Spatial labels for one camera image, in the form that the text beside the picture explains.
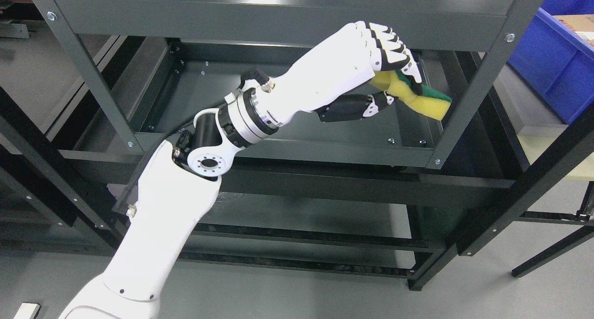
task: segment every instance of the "robotic hand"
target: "robotic hand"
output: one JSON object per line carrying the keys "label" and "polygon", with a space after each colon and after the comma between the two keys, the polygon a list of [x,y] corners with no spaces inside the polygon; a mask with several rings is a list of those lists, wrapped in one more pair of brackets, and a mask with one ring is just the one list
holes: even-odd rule
{"label": "robotic hand", "polygon": [[288,124],[295,113],[325,107],[374,72],[390,70],[407,76],[411,89],[420,87],[420,71],[392,29],[358,21],[323,40],[278,78],[260,70],[243,74],[226,105],[195,116],[194,133],[183,131],[175,146],[166,140],[159,145],[138,180],[138,202],[119,249],[60,319],[155,319],[165,280],[187,237],[214,204],[220,176],[235,154]]}

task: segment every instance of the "gray floor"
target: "gray floor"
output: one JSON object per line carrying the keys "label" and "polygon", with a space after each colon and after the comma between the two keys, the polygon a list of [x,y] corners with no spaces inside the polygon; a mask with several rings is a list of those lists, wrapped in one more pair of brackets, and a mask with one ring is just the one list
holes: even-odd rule
{"label": "gray floor", "polygon": [[[532,208],[575,212],[586,182],[563,181]],[[591,318],[594,242],[522,279],[512,268],[577,229],[515,222],[472,258],[456,258],[422,292],[402,280],[178,262],[162,295],[162,319]],[[53,319],[108,258],[0,256],[0,318],[24,301]]]}

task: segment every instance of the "white block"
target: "white block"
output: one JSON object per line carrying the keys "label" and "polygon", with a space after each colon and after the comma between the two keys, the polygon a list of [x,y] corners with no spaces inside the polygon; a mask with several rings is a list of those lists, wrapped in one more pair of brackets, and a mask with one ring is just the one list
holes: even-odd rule
{"label": "white block", "polygon": [[23,303],[13,319],[34,319],[41,306],[34,303]]}

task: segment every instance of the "silver metal ring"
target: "silver metal ring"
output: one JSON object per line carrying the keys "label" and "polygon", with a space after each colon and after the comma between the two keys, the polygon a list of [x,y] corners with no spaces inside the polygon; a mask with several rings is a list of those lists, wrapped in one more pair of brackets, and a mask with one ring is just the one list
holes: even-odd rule
{"label": "silver metal ring", "polygon": [[237,97],[237,106],[239,108],[239,113],[242,116],[242,118],[244,119],[244,122],[248,125],[248,128],[258,137],[260,137],[261,139],[264,139],[265,137],[268,137],[268,135],[266,133],[263,133],[258,126],[256,126],[256,124],[252,121],[252,118],[250,118],[250,114],[248,114],[248,110],[246,109],[246,104],[244,102],[244,98],[243,97]]}
{"label": "silver metal ring", "polygon": [[278,129],[278,126],[274,125],[274,121],[271,118],[269,118],[267,112],[260,111],[260,109],[258,108],[258,97],[256,94],[252,95],[252,103],[254,104],[254,110],[256,111],[256,114],[258,115],[262,123],[268,126],[270,129]]}
{"label": "silver metal ring", "polygon": [[250,130],[244,119],[242,118],[241,114],[239,113],[239,105],[237,100],[231,102],[227,109],[229,110],[229,118],[231,119],[231,123],[237,130],[237,132],[246,140],[248,143],[259,143],[262,139],[255,135],[254,132]]}

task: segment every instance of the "black cable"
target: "black cable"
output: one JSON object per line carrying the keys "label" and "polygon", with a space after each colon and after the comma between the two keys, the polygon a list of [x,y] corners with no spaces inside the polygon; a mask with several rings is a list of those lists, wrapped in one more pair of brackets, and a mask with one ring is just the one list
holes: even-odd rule
{"label": "black cable", "polygon": [[[222,106],[224,104],[225,103],[218,103],[216,105],[212,105],[212,106],[206,107],[204,109],[219,108],[220,106]],[[144,152],[144,155],[140,159],[140,162],[138,162],[138,165],[136,165],[136,168],[132,172],[132,176],[130,177],[130,180],[128,181],[128,184],[126,184],[126,188],[124,188],[123,192],[117,198],[117,201],[115,202],[115,205],[113,205],[112,211],[115,211],[117,213],[120,213],[122,215],[125,215],[126,211],[128,210],[128,205],[126,203],[127,200],[128,200],[128,196],[130,196],[130,193],[132,192],[132,188],[134,188],[134,186],[136,185],[136,183],[138,183],[138,180],[140,179],[140,175],[142,175],[142,172],[144,171],[144,168],[146,167],[146,165],[148,164],[149,160],[151,159],[151,156],[153,156],[153,154],[155,153],[155,150],[157,150],[157,148],[159,147],[159,145],[161,145],[161,143],[165,139],[167,139],[168,137],[170,137],[171,135],[173,135],[177,131],[180,131],[181,129],[184,129],[185,127],[193,124],[194,116],[195,115],[192,115],[192,116],[186,118],[183,122],[180,122],[179,124],[177,124],[176,126],[174,126],[172,129],[170,129],[166,133],[163,133],[161,135],[161,137],[159,137],[159,139],[157,139],[157,142],[154,143],[153,146],[151,146],[149,150],[146,150]]]}

